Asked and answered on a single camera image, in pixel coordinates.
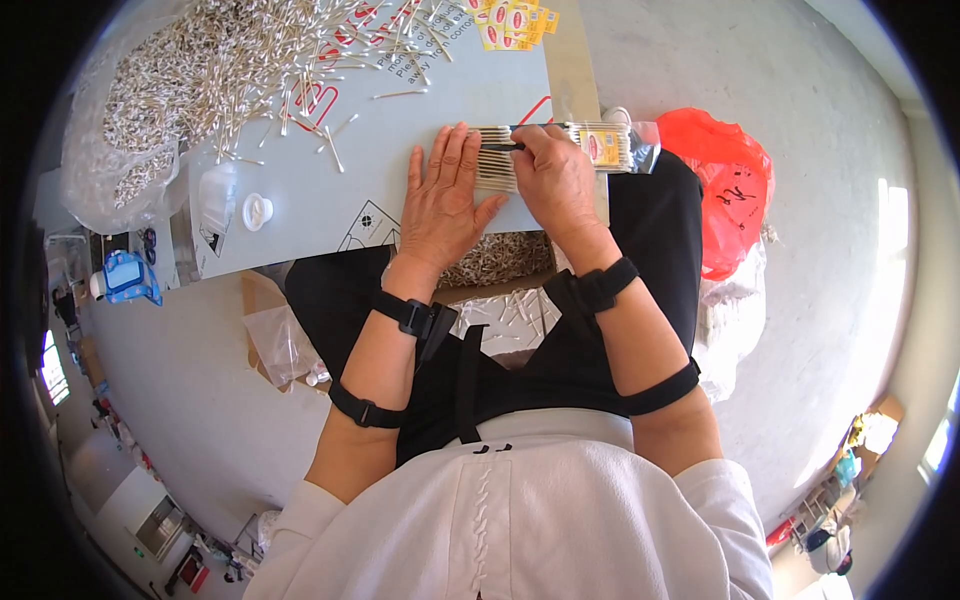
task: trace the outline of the cardboard sheet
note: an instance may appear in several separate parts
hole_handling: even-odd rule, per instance
[[[484,52],[472,17],[448,5],[441,14],[455,21],[440,26],[449,36],[441,37],[441,42],[453,62],[440,53],[420,56],[419,65],[430,86],[423,84],[409,57],[397,58],[394,63],[375,53],[377,48],[390,50],[391,41],[369,50],[360,42],[350,44],[352,52],[370,51],[363,60],[383,65],[381,70],[338,69],[333,76],[344,75],[344,81],[317,83],[314,93],[305,98],[300,85],[290,82],[293,92],[288,112],[308,127],[328,126],[334,132],[359,114],[334,138],[345,173],[338,172],[329,146],[317,154],[324,140],[316,133],[290,121],[287,135],[281,137],[277,120],[273,124],[266,118],[251,120],[242,130],[236,154],[265,164],[233,162],[237,210],[223,236],[204,227],[198,201],[200,177],[214,166],[215,156],[209,154],[212,145],[206,142],[184,156],[194,249],[202,278],[314,254],[395,243],[407,164],[415,144],[429,152],[438,129],[460,120],[490,125],[542,123],[552,118],[542,46],[530,52]],[[373,32],[391,15],[379,15],[366,31]],[[437,49],[421,23],[414,27],[413,36],[421,50]],[[340,59],[335,67],[344,64],[357,62]],[[424,87],[429,90],[426,94],[372,99],[375,94]],[[318,97],[316,104],[313,96]],[[279,108],[282,98],[277,95],[274,102]],[[303,102],[307,103],[307,117],[300,114]],[[268,127],[266,141],[258,148]],[[273,219],[257,232],[246,230],[240,218],[240,207],[253,192],[273,201],[275,209]],[[479,189],[476,198],[494,193]],[[523,200],[514,195],[488,232],[539,228]]]

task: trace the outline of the woman's left hand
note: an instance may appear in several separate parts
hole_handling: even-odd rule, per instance
[[[421,175],[423,148],[410,155],[407,199],[400,220],[400,255],[416,258],[434,275],[463,257],[507,202],[496,194],[473,207],[480,133],[467,135],[467,124],[444,125],[433,142],[426,179]]]

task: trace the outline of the woman's right hand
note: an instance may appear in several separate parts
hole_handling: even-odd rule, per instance
[[[585,229],[603,227],[593,206],[590,159],[556,125],[517,128],[511,139],[516,187],[537,223],[561,249]]]

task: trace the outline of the white cup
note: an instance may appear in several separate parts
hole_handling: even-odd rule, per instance
[[[243,202],[243,224],[250,231],[259,231],[274,216],[274,203],[259,194],[250,194]]]

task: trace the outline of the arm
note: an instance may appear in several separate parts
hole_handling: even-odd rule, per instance
[[[399,253],[383,289],[402,299],[429,303],[440,273],[477,243],[484,228],[507,200],[487,198],[476,209],[480,135],[468,138],[467,125],[444,127],[434,141],[421,176],[423,150],[410,156],[407,198],[400,222]],[[340,383],[351,394],[380,408],[401,411],[410,399],[416,339],[396,321],[372,311],[344,367]],[[317,453],[304,479],[344,503],[394,470],[396,429],[360,427],[336,407],[324,424]]]
[[[516,180],[537,222],[570,260],[577,275],[608,269],[623,254],[593,208],[593,167],[558,127],[517,129]],[[621,396],[648,390],[689,361],[684,345],[643,281],[635,279],[616,306],[597,315]],[[716,418],[698,386],[672,404],[631,417],[634,450],[671,476],[711,458],[722,458]]]

